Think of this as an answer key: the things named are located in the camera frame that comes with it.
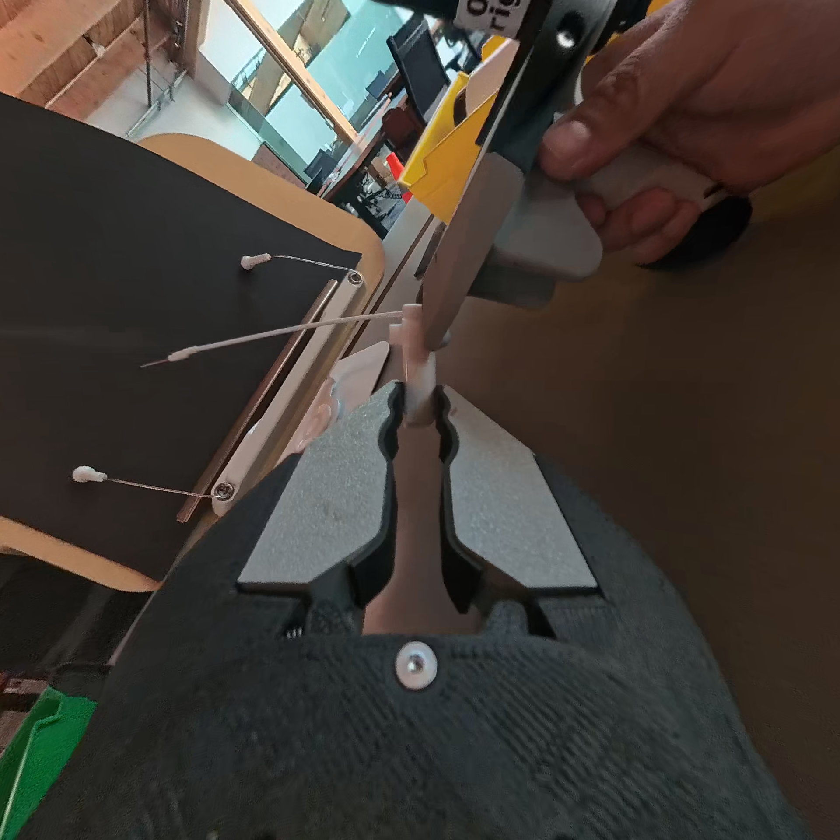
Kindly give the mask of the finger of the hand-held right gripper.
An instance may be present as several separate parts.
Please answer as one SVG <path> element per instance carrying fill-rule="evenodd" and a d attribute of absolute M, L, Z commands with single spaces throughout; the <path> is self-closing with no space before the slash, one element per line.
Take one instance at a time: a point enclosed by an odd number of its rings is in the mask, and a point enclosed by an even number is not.
<path fill-rule="evenodd" d="M 484 144 L 496 128 L 506 106 L 511 84 L 508 75 L 519 51 L 514 39 L 492 38 L 495 49 L 483 58 L 469 78 L 470 128 L 476 129 L 474 144 Z"/>
<path fill-rule="evenodd" d="M 482 153 L 423 277 L 423 341 L 438 350 L 494 239 L 518 200 L 524 176 L 499 153 Z"/>

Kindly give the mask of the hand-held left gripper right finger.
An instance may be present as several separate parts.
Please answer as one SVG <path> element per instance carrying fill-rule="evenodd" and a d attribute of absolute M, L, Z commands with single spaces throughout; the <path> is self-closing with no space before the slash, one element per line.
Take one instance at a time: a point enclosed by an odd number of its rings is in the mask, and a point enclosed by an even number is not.
<path fill-rule="evenodd" d="M 598 592 L 534 453 L 452 388 L 434 398 L 442 575 L 458 613 Z"/>

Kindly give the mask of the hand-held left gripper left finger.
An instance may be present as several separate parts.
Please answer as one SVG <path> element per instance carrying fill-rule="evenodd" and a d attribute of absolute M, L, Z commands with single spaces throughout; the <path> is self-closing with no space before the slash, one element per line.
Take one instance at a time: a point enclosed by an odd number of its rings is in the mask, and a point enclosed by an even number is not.
<path fill-rule="evenodd" d="M 389 382 L 290 457 L 291 473 L 238 577 L 243 592 L 366 607 L 394 569 L 393 460 L 403 385 Z"/>

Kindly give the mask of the yellow plastic bin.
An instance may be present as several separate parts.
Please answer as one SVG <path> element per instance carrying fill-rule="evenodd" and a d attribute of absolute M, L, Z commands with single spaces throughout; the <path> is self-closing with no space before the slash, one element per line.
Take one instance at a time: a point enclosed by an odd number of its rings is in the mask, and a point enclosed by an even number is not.
<path fill-rule="evenodd" d="M 482 59 L 494 49 L 487 43 L 482 48 Z M 455 213 L 480 153 L 480 143 L 473 143 L 476 129 L 470 128 L 471 74 L 460 71 L 450 82 L 402 174 L 402 182 L 413 197 L 445 224 Z"/>

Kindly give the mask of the large green plastic bin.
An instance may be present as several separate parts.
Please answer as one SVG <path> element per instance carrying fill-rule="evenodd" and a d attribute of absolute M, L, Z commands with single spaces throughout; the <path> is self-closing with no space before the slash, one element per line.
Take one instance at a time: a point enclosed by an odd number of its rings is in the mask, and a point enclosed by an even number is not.
<path fill-rule="evenodd" d="M 1 758 L 1 838 L 15 839 L 88 728 L 94 700 L 46 687 Z"/>

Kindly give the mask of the person's right hand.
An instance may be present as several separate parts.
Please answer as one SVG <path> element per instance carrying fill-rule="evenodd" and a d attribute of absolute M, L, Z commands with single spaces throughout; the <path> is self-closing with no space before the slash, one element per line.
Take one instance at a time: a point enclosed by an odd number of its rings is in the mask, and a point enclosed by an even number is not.
<path fill-rule="evenodd" d="M 839 140 L 838 1 L 669 2 L 587 65 L 539 164 L 578 182 L 645 143 L 746 196 Z"/>

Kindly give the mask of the black office chair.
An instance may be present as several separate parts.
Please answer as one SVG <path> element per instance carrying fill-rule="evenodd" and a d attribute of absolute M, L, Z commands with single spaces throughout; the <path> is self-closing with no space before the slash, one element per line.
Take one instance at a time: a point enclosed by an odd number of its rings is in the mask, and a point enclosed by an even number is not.
<path fill-rule="evenodd" d="M 444 99 L 449 78 L 438 55 L 426 18 L 414 13 L 386 45 L 402 78 L 408 101 L 427 125 Z"/>

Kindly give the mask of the dark red chair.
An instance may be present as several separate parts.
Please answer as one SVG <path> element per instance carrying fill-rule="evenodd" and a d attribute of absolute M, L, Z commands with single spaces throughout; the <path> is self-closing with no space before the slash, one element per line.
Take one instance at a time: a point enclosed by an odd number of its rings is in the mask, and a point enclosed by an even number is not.
<path fill-rule="evenodd" d="M 388 109 L 382 116 L 382 131 L 389 147 L 404 165 L 420 141 L 426 126 L 412 106 Z"/>

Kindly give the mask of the black wooden book stand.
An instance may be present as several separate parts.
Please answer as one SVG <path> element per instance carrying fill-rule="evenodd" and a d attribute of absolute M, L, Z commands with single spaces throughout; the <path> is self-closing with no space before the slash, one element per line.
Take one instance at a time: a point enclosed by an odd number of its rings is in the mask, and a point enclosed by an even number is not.
<path fill-rule="evenodd" d="M 280 216 L 138 144 L 2 94 L 2 518 L 165 576 L 181 498 L 79 484 L 89 466 L 198 487 L 288 336 L 144 364 L 302 322 L 329 267 L 381 257 L 358 218 L 255 164 Z M 289 195 L 282 191 L 288 187 Z"/>

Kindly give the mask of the wooden window post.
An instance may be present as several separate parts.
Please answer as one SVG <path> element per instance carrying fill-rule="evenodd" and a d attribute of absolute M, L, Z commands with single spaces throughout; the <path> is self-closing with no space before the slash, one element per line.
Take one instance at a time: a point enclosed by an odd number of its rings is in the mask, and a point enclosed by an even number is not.
<path fill-rule="evenodd" d="M 302 60 L 271 26 L 268 19 L 252 1 L 225 1 L 247 30 L 257 39 L 268 55 L 301 90 L 303 97 L 328 122 L 342 142 L 353 144 L 359 134 L 341 109 L 328 97 Z"/>

